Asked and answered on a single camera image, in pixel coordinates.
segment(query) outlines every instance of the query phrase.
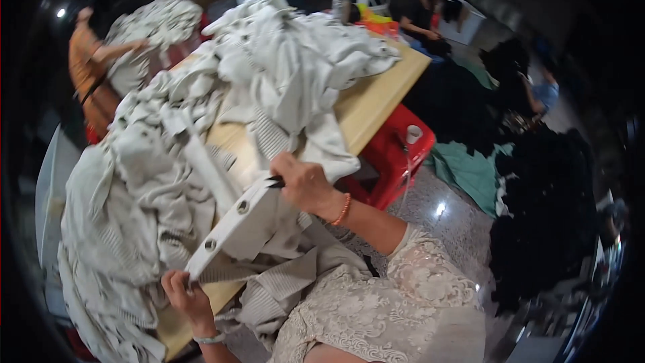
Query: wooden table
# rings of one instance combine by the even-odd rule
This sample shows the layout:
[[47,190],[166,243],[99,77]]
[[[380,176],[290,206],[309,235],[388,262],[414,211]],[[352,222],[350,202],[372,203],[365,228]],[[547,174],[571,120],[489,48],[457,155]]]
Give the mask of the wooden table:
[[[385,73],[362,78],[353,87],[343,90],[334,105],[347,147],[353,155],[359,155],[430,63],[430,58],[406,45],[390,39],[388,43],[399,49],[402,59]],[[195,58],[197,56],[191,54],[175,68],[190,65]],[[244,125],[213,125],[206,141],[233,152],[238,159],[230,170],[231,177],[242,186],[251,183],[257,170],[255,149],[246,138]],[[220,256],[220,261],[226,263],[226,257]],[[204,285],[204,291],[210,297],[213,311],[219,311],[242,286],[244,282],[211,283]],[[157,338],[167,347],[167,361],[190,342],[192,331],[189,323],[170,306],[158,313]]]

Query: black scissors blade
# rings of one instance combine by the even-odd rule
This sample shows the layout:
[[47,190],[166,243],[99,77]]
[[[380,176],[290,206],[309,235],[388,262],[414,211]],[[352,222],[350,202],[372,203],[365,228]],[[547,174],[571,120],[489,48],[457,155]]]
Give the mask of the black scissors blade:
[[269,185],[267,188],[284,188],[285,187],[285,180],[282,178],[281,175],[274,175],[274,176],[268,178],[267,181],[275,181],[274,183]]

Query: white box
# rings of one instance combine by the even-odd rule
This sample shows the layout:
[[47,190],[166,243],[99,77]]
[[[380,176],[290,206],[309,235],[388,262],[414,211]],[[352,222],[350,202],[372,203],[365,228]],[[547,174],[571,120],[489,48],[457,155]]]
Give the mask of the white box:
[[447,23],[443,18],[439,21],[439,32],[444,38],[459,42],[460,44],[470,45],[479,28],[481,22],[486,18],[479,10],[475,9],[472,4],[465,0],[462,2],[470,10],[470,15],[461,26],[461,32],[457,32],[457,21]]

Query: lace dress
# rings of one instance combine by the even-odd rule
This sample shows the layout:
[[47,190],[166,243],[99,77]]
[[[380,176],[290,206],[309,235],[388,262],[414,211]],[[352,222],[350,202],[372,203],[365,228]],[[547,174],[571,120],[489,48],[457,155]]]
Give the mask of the lace dress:
[[475,284],[449,262],[439,240],[408,225],[388,257],[386,278],[372,277],[340,243],[332,248],[338,263],[290,313],[270,363],[302,363],[318,342],[367,362],[482,361],[484,313]]

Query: white cup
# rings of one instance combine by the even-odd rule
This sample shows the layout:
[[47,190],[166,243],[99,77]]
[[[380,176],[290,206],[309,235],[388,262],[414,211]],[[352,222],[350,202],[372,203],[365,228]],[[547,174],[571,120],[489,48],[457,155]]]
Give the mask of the white cup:
[[409,144],[415,144],[419,138],[423,136],[423,131],[421,130],[420,127],[416,125],[408,125],[407,126],[407,136],[406,136],[406,142]]

